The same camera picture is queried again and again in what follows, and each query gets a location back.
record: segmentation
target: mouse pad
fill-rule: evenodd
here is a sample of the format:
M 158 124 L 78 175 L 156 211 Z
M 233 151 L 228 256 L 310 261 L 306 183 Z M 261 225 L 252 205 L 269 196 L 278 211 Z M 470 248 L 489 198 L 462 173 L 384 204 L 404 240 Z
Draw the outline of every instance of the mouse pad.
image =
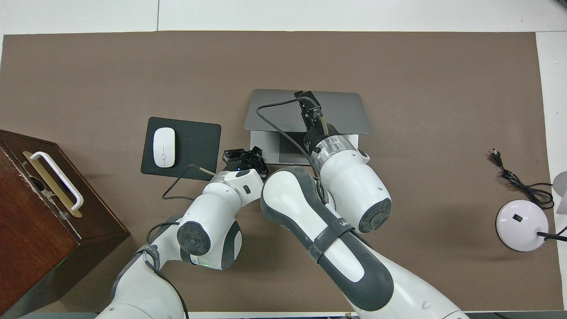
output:
M 175 131 L 175 163 L 168 168 L 159 167 L 154 162 L 154 132 L 161 127 L 170 127 Z M 189 164 L 195 164 L 210 171 L 217 171 L 220 143 L 219 124 L 150 117 L 140 170 L 144 174 L 179 177 Z M 211 180 L 211 175 L 197 169 L 187 170 L 182 177 Z

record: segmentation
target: computer mouse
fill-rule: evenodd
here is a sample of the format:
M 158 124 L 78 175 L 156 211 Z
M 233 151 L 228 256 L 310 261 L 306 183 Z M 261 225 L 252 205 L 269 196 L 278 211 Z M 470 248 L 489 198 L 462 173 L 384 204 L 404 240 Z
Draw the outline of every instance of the computer mouse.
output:
M 175 164 L 175 131 L 171 127 L 161 127 L 154 132 L 154 162 L 162 168 Z

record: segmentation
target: black strap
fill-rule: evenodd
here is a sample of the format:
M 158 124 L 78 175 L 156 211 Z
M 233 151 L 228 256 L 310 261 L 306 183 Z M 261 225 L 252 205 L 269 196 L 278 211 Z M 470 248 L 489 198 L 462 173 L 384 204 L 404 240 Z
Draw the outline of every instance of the black strap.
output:
M 342 234 L 354 229 L 344 218 L 335 219 L 323 231 L 315 237 L 315 240 L 307 249 L 307 252 L 318 263 L 321 255 L 333 245 Z
M 158 252 L 158 246 L 157 245 L 150 245 L 150 244 L 145 244 L 142 247 L 140 247 L 140 249 L 138 249 L 138 251 L 136 251 L 136 254 L 143 254 L 143 252 L 147 252 L 150 256 L 151 259 L 153 259 L 154 261 L 154 266 L 159 269 L 159 252 Z

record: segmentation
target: wooden box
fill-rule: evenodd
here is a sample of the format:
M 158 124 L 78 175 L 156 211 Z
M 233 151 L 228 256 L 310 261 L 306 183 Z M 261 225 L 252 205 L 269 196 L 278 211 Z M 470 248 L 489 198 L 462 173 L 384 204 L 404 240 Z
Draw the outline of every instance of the wooden box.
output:
M 53 142 L 0 130 L 0 194 L 2 319 L 58 300 L 130 235 Z

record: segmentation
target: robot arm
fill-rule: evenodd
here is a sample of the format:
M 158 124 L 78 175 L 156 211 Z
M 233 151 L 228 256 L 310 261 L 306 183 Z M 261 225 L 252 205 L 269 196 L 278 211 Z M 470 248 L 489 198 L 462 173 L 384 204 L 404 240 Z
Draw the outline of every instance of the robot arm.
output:
M 235 215 L 260 197 L 263 182 L 258 172 L 267 174 L 267 168 L 258 150 L 226 152 L 231 153 L 223 158 L 225 169 L 213 177 L 185 214 L 166 220 L 167 225 L 160 226 L 122 269 L 112 289 L 112 302 L 97 318 L 183 319 L 185 306 L 159 272 L 161 267 L 171 260 L 218 270 L 234 263 L 242 245 Z
M 468 318 L 433 286 L 364 244 L 345 219 L 323 205 L 305 170 L 287 167 L 272 174 L 260 207 L 294 233 L 361 318 Z
M 378 229 L 390 216 L 392 201 L 384 183 L 367 165 L 370 157 L 324 120 L 311 91 L 297 92 L 295 97 L 306 127 L 303 143 L 307 154 L 337 211 L 357 233 Z

